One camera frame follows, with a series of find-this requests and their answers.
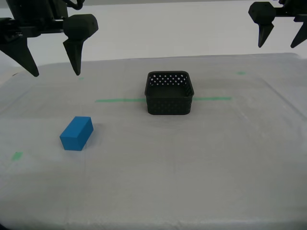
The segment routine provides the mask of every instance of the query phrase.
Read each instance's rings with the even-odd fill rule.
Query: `white table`
[[[202,100],[189,115],[150,115],[144,102],[95,102],[144,98],[155,70],[190,74]],[[85,62],[81,76],[69,64],[39,71],[0,88],[3,225],[307,228],[306,60],[181,57]],[[64,151],[59,136],[77,115],[90,116],[94,132],[83,151]]]

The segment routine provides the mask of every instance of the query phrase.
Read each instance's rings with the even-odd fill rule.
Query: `green line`
[[[230,101],[231,97],[194,97],[194,101]],[[100,99],[95,102],[114,103],[114,102],[146,102],[146,98],[117,98],[117,99]]]
[[[193,97],[194,101],[230,101],[231,97]]]
[[[12,161],[17,161],[23,156],[23,152],[15,152],[15,154],[12,156]]]
[[[106,102],[106,103],[112,103],[112,102],[145,102],[146,98],[118,98],[118,99],[100,99],[96,100],[95,102]]]

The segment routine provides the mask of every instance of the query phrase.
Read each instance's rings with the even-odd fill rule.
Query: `perforated basket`
[[[155,71],[148,74],[145,96],[150,114],[188,114],[193,95],[193,87],[187,72]]]

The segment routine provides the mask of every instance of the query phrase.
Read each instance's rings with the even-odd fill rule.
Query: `white wall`
[[[98,19],[99,31],[84,44],[84,61],[283,52],[307,58],[307,41],[290,48],[301,26],[291,18],[276,18],[270,37],[258,48],[258,26],[248,14],[253,2],[85,6],[70,15],[92,13]],[[10,15],[4,9],[0,13],[2,17]],[[36,63],[68,62],[62,45],[65,39],[64,34],[29,39]]]

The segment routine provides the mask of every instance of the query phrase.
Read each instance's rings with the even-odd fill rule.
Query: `blue rectangular block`
[[[93,130],[89,116],[76,116],[59,138],[65,150],[81,151]]]

